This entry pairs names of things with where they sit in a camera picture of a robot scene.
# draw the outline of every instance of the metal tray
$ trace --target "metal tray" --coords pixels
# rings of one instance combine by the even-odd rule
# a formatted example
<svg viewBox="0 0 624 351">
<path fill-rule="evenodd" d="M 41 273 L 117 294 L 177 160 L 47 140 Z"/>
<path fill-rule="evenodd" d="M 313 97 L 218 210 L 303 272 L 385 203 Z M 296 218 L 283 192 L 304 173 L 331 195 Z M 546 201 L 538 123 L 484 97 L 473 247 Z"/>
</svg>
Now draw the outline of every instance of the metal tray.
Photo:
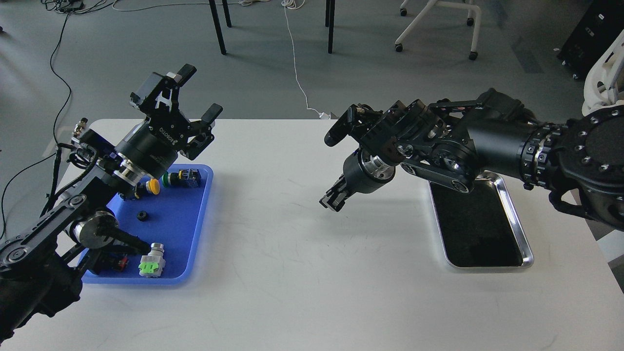
<svg viewBox="0 0 624 351">
<path fill-rule="evenodd" d="M 470 194 L 433 183 L 429 190 L 450 265 L 507 269 L 533 264 L 533 253 L 501 176 L 484 172 Z"/>
</svg>

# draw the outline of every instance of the black cable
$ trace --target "black cable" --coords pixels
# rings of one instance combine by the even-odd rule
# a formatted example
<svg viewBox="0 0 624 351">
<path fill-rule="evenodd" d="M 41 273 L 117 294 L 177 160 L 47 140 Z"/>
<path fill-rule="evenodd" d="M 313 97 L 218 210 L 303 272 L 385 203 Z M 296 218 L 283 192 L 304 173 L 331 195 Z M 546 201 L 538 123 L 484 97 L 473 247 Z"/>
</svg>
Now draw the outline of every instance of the black cable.
<svg viewBox="0 0 624 351">
<path fill-rule="evenodd" d="M 59 110 L 59 113 L 56 114 L 56 118 L 54 118 L 54 124 L 52 125 L 52 136 L 54 137 L 54 142 L 56 144 L 59 143 L 59 141 L 56 139 L 56 122 L 59 120 L 59 116 L 61 115 L 61 112 L 65 109 L 65 106 L 69 102 L 69 99 L 72 97 L 72 88 L 65 81 L 65 79 L 63 79 L 63 77 L 59 76 L 58 73 L 54 70 L 54 67 L 52 66 L 52 58 L 54 57 L 54 54 L 59 49 L 59 46 L 61 46 L 61 41 L 63 39 L 63 33 L 65 32 L 65 26 L 67 25 L 67 20 L 68 19 L 69 19 L 69 14 L 65 16 L 65 21 L 63 22 L 63 28 L 61 29 L 61 35 L 59 36 L 59 42 L 56 43 L 56 47 L 54 48 L 54 51 L 52 51 L 52 54 L 50 55 L 50 69 L 52 70 L 52 73 L 54 73 L 55 76 L 57 76 L 60 80 L 62 80 L 63 83 L 65 83 L 65 85 L 69 89 L 69 94 L 67 95 L 67 99 L 65 99 L 65 103 L 63 104 L 63 106 Z"/>
<path fill-rule="evenodd" d="M 59 169 L 61 168 L 61 155 L 63 149 L 75 150 L 76 147 L 69 144 L 63 144 L 61 142 L 56 145 L 56 157 L 54 158 L 54 168 L 52 170 L 52 188 L 48 194 L 46 205 L 41 210 L 41 214 L 39 215 L 40 217 L 48 213 L 54 207 L 56 200 L 52 200 L 52 195 L 56 193 L 56 187 L 59 184 Z"/>
<path fill-rule="evenodd" d="M 95 163 L 97 162 L 97 158 L 99 157 L 99 153 L 97 152 L 97 150 L 93 150 L 93 151 L 94 151 L 94 155 L 93 155 L 93 158 L 91 159 L 91 162 L 89 162 L 89 166 L 87 167 L 87 169 L 85 169 L 84 172 L 82 172 L 78 177 L 76 177 L 76 179 L 74 179 L 71 182 L 69 182 L 69 184 L 65 185 L 56 194 L 54 194 L 54 202 L 56 202 L 56 199 L 58 199 L 59 196 L 61 196 L 62 193 L 64 193 L 65 191 L 67 191 L 67 189 L 69 189 L 69 188 L 73 187 L 74 185 L 76 185 L 79 181 L 81 181 L 95 167 Z"/>
<path fill-rule="evenodd" d="M 43 160 L 40 160 L 38 162 L 35 162 L 33 164 L 31 164 L 30 166 L 24 168 L 23 170 L 19 171 L 16 175 L 14 175 L 9 182 L 7 182 L 7 184 L 4 186 L 4 190 L 2 191 L 2 199 L 0 200 L 0 210 L 2 211 L 2 234 L 0 234 L 0 239 L 2 239 L 2 237 L 4 236 L 4 234 L 6 234 L 6 217 L 4 216 L 4 195 L 6 194 L 6 189 L 9 187 L 9 184 L 11 184 L 11 182 L 20 174 L 22 174 L 22 172 L 24 172 L 25 170 L 34 167 L 38 164 L 40 164 L 41 162 L 44 162 L 48 159 L 50 159 L 52 156 L 54 156 L 55 154 L 52 154 L 48 157 L 46 157 Z"/>
</svg>

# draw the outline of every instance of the electrical switch component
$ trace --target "electrical switch component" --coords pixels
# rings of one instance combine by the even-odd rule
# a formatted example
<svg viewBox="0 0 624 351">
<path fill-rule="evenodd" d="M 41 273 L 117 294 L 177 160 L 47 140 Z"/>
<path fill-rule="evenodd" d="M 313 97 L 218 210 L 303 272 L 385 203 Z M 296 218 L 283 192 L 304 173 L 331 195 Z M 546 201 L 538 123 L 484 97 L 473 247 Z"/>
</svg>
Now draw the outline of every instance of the electrical switch component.
<svg viewBox="0 0 624 351">
<path fill-rule="evenodd" d="M 139 275 L 148 278 L 158 278 L 165 268 L 165 246 L 159 242 L 152 243 L 152 250 L 149 254 L 141 257 L 139 264 Z"/>
</svg>

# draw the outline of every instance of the cable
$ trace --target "cable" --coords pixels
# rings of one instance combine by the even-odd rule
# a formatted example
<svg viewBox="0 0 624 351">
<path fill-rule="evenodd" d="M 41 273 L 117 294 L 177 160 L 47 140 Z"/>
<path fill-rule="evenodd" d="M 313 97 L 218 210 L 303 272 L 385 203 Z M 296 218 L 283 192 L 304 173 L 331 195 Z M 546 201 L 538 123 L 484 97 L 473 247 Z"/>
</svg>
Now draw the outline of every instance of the cable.
<svg viewBox="0 0 624 351">
<path fill-rule="evenodd" d="M 303 0 L 303 2 L 301 2 L 301 5 L 297 6 L 297 3 L 295 2 L 295 0 L 281 0 L 281 5 L 284 6 L 284 9 L 289 9 L 289 10 L 298 10 L 305 3 L 306 3 L 306 0 Z"/>
<path fill-rule="evenodd" d="M 34 167 L 38 164 L 40 164 L 41 162 L 44 162 L 48 159 L 50 159 L 52 156 L 54 156 L 55 154 L 51 154 L 50 156 L 44 158 L 43 160 L 37 161 L 33 164 L 31 164 L 30 166 L 22 169 L 21 171 L 19 171 L 16 175 L 14 175 L 9 182 L 7 182 L 7 184 L 4 186 L 4 190 L 2 191 L 2 199 L 0 200 L 0 210 L 2 211 L 2 234 L 0 234 L 0 239 L 2 239 L 2 237 L 4 236 L 4 234 L 6 234 L 6 217 L 4 216 L 4 195 L 6 194 L 6 189 L 9 187 L 9 185 L 11 184 L 11 182 L 20 174 L 22 174 L 22 172 L 26 171 L 27 169 Z"/>
<path fill-rule="evenodd" d="M 288 28 L 288 34 L 290 34 L 290 42 L 293 44 L 293 66 L 295 67 L 295 80 L 297 81 L 297 85 L 299 85 L 299 89 L 303 93 L 303 96 L 305 96 L 306 98 L 306 110 L 316 111 L 316 113 L 318 113 L 318 116 L 320 118 L 323 118 L 323 116 L 327 114 L 318 112 L 317 109 L 313 109 L 312 107 L 310 107 L 310 105 L 308 104 L 308 95 L 306 94 L 305 91 L 303 91 L 303 88 L 301 87 L 301 83 L 299 83 L 299 77 L 297 75 L 297 60 L 295 56 L 295 40 L 293 39 L 293 33 L 290 31 L 290 23 L 288 22 L 288 15 L 286 14 L 286 9 L 296 10 L 296 9 L 301 8 L 301 6 L 303 6 L 304 3 L 305 3 L 305 0 L 301 3 L 301 5 L 297 6 L 294 0 L 282 0 L 281 5 L 284 7 L 284 16 L 286 16 L 286 26 Z"/>
<path fill-rule="evenodd" d="M 69 99 L 72 97 L 72 88 L 65 81 L 65 79 L 59 76 L 59 74 L 54 70 L 54 66 L 52 65 L 52 59 L 54 58 L 54 55 L 56 54 L 56 52 L 59 50 L 59 47 L 61 46 L 61 41 L 63 40 L 63 33 L 65 32 L 65 26 L 67 25 L 67 20 L 69 19 L 69 16 L 70 16 L 69 14 L 65 16 L 65 21 L 63 22 L 63 28 L 61 29 L 61 35 L 59 36 L 59 42 L 56 43 L 56 47 L 54 48 L 54 51 L 52 51 L 52 54 L 50 55 L 50 69 L 52 70 L 52 73 L 54 73 L 55 76 L 57 76 L 60 80 L 62 80 L 63 83 L 65 83 L 65 85 L 69 89 L 69 94 L 67 95 L 67 99 L 65 99 L 65 103 L 63 103 L 63 106 L 59 110 L 59 113 L 56 114 L 56 118 L 54 118 L 54 124 L 52 125 L 52 136 L 54 137 L 54 142 L 56 144 L 59 143 L 58 139 L 56 139 L 56 122 L 59 120 L 59 116 L 61 115 L 61 112 L 63 112 L 63 110 L 65 109 L 65 106 L 67 106 L 67 103 L 69 102 Z"/>
<path fill-rule="evenodd" d="M 93 155 L 93 158 L 91 159 L 91 161 L 89 162 L 89 166 L 87 166 L 87 169 L 85 169 L 84 172 L 82 172 L 78 177 L 76 177 L 76 179 L 74 179 L 71 182 L 69 182 L 69 184 L 65 185 L 56 194 L 54 194 L 54 202 L 56 202 L 56 200 L 59 198 L 59 196 L 61 196 L 62 193 L 64 193 L 65 191 L 67 191 L 67 189 L 69 189 L 69 188 L 73 187 L 74 185 L 76 185 L 79 181 L 81 181 L 95 167 L 95 163 L 97 162 L 97 158 L 99 157 L 99 153 L 95 149 L 92 149 L 91 151 L 94 152 L 94 155 Z"/>
<path fill-rule="evenodd" d="M 52 169 L 52 188 L 50 189 L 50 193 L 48 194 L 46 205 L 41 210 L 41 214 L 39 214 L 40 217 L 48 213 L 54 207 L 54 203 L 56 202 L 56 199 L 53 195 L 56 193 L 56 187 L 59 184 L 59 170 L 61 168 L 61 155 L 63 149 L 75 150 L 76 147 L 63 143 L 58 143 L 56 145 L 56 157 L 54 158 L 54 167 Z"/>
<path fill-rule="evenodd" d="M 115 7 L 115 4 L 117 4 L 119 1 L 121 0 L 114 0 L 112 5 L 112 8 L 115 11 L 119 11 L 119 12 L 134 12 L 134 11 L 143 11 L 143 10 L 148 10 L 148 9 L 154 9 L 156 7 L 165 7 L 165 6 L 179 6 L 179 5 L 210 5 L 209 2 L 180 2 L 180 3 L 176 3 L 176 4 L 161 4 L 161 5 L 153 5 L 153 6 L 148 6 L 148 7 L 142 7 L 140 9 L 118 9 Z M 240 0 L 238 2 L 228 2 L 228 5 L 241 5 L 241 6 L 249 6 L 251 4 L 253 4 L 254 2 L 269 2 L 271 0 Z"/>
<path fill-rule="evenodd" d="M 241 5 L 241 6 L 249 6 L 249 5 L 253 4 L 254 2 L 269 2 L 269 1 L 271 1 L 271 0 L 240 0 L 238 2 L 238 4 Z"/>
</svg>

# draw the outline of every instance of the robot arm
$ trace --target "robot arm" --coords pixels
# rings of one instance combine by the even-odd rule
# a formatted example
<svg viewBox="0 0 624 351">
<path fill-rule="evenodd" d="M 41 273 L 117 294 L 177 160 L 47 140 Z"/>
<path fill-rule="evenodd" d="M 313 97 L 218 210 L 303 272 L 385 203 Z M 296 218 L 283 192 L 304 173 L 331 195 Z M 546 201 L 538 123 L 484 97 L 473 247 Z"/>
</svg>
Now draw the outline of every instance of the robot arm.
<svg viewBox="0 0 624 351">
<path fill-rule="evenodd" d="M 76 126 L 72 148 L 90 160 L 86 170 L 69 186 L 51 194 L 49 204 L 64 198 L 59 205 L 46 208 L 25 231 L 0 243 L 0 342 L 34 314 L 52 317 L 78 301 L 81 278 L 100 256 L 150 252 L 148 243 L 119 229 L 106 205 L 117 193 L 130 195 L 143 176 L 160 177 L 178 152 L 194 159 L 214 140 L 212 126 L 221 106 L 213 104 L 196 122 L 178 110 L 178 91 L 195 71 L 187 64 L 177 74 L 152 73 L 130 100 L 146 114 L 145 120 L 117 146 L 93 130 L 84 131 L 84 119 Z M 63 231 L 76 244 L 60 256 L 56 240 Z M 84 250 L 88 252 L 78 266 L 70 267 Z"/>
<path fill-rule="evenodd" d="M 566 124 L 541 123 L 520 101 L 490 89 L 474 101 L 397 101 L 386 111 L 352 105 L 325 143 L 334 146 L 347 135 L 359 148 L 320 200 L 332 210 L 356 192 L 388 183 L 398 165 L 464 193 L 487 169 L 522 180 L 527 190 L 550 190 L 560 212 L 624 229 L 624 106 Z M 561 200 L 572 189 L 579 190 L 581 205 Z"/>
</svg>

